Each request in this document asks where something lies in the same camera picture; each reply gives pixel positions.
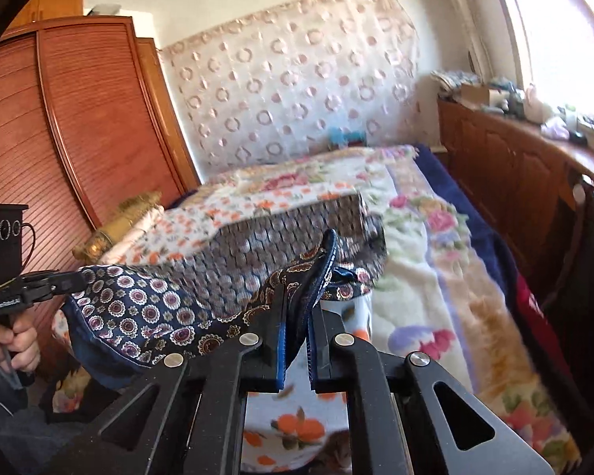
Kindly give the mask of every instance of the pink patterned curtain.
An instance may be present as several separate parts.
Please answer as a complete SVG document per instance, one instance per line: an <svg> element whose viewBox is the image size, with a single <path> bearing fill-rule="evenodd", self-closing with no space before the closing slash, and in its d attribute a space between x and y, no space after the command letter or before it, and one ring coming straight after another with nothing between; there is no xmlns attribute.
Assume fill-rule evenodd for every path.
<svg viewBox="0 0 594 475"><path fill-rule="evenodd" d="M416 130L418 37L397 0L296 0L165 49L203 177L328 149L332 127L369 145Z"/></svg>

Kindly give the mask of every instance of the bed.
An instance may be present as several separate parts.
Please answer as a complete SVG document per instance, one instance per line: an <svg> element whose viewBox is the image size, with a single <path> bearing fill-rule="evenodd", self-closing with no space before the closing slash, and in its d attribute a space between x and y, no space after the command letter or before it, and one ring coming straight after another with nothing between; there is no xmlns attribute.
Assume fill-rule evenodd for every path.
<svg viewBox="0 0 594 475"><path fill-rule="evenodd" d="M577 465L580 451L565 424L580 420L578 404L568 396L569 369L554 333L504 242L426 147L348 148L228 172L143 224L147 232L135 231L105 264L176 262L229 223L355 193L382 218L385 270L352 312L323 305L381 351L431 355L557 473ZM71 320L83 319L72 305ZM54 334L80 360L62 311ZM282 393L249 395L244 471L288 471L314 459L328 471L350 468L345 396L310 392L306 369L301 352Z"/></svg>

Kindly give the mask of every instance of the paisley fabric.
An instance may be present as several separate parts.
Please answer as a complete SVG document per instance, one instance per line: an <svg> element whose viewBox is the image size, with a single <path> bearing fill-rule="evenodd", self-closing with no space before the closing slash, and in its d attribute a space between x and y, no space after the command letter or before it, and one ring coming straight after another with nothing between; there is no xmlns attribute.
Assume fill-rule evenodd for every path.
<svg viewBox="0 0 594 475"><path fill-rule="evenodd" d="M343 196L233 223L188 259L82 268L88 286L63 307L75 355L93 378L120 389L168 353L211 352L269 309L277 283L290 298L299 293L328 227L339 238L323 298L366 294L383 271L383 230L359 195Z"/></svg>

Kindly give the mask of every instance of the window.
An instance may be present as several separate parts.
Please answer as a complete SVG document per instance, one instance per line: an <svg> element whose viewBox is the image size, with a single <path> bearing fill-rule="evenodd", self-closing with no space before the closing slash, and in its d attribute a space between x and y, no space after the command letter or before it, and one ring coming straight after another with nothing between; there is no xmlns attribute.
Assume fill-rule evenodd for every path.
<svg viewBox="0 0 594 475"><path fill-rule="evenodd" d="M594 118L594 0L581 1L584 12L577 0L517 0L521 20L512 25L525 29L539 96Z"/></svg>

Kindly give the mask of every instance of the silver screw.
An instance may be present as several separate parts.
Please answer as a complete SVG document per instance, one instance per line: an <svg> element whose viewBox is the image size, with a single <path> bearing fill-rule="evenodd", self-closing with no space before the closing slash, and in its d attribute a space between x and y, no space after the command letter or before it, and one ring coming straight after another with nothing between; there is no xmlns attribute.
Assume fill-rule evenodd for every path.
<svg viewBox="0 0 594 475"><path fill-rule="evenodd" d="M334 336L334 342L339 346L351 346L354 344L354 336L350 334L337 334Z"/></svg>
<svg viewBox="0 0 594 475"><path fill-rule="evenodd" d="M165 360L163 362L165 362L165 366L167 366L168 368L177 368L182 364L182 361L184 361L184 358L181 354L171 353L167 357L165 357Z"/></svg>
<svg viewBox="0 0 594 475"><path fill-rule="evenodd" d="M414 366L426 366L427 364L429 364L429 362L431 361L431 357L429 357L425 352L423 351L416 351L413 352L412 355L409 356L409 360L411 361L411 363Z"/></svg>
<svg viewBox="0 0 594 475"><path fill-rule="evenodd" d="M240 336L240 342L245 346L253 346L254 344L257 344L258 341L260 341L260 338L257 334L252 332L247 332L246 334L242 334Z"/></svg>

